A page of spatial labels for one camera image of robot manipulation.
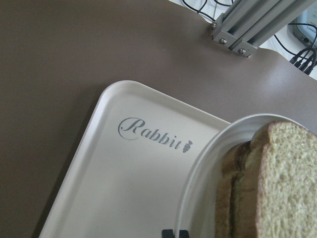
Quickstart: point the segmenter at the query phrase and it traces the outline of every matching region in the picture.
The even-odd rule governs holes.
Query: electronic device
[[[294,23],[308,23],[317,26],[317,2],[311,7],[305,10],[301,15],[299,15]],[[305,25],[293,25],[293,34],[296,36],[305,46],[307,47],[317,47],[317,42],[313,45],[316,29],[311,26]]]

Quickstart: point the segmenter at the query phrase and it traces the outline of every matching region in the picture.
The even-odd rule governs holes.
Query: table
[[[37,237],[101,92],[135,80],[229,122],[317,132],[317,82],[278,53],[248,58],[167,0],[0,3],[0,237]]]

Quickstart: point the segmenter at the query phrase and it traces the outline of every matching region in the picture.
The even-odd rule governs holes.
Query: bolt
[[[212,29],[216,28],[216,26],[217,26],[217,23],[215,23],[215,22],[212,22],[212,23],[211,23],[211,28],[212,28]]]
[[[247,51],[246,49],[239,49],[239,54],[244,55]]]
[[[226,40],[226,39],[220,39],[220,40],[219,40],[219,43],[222,44],[222,45],[224,45],[224,44],[227,43],[227,40]]]

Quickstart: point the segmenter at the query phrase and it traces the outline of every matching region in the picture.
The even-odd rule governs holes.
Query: bread
[[[216,238],[317,237],[317,137],[271,122],[223,158]]]

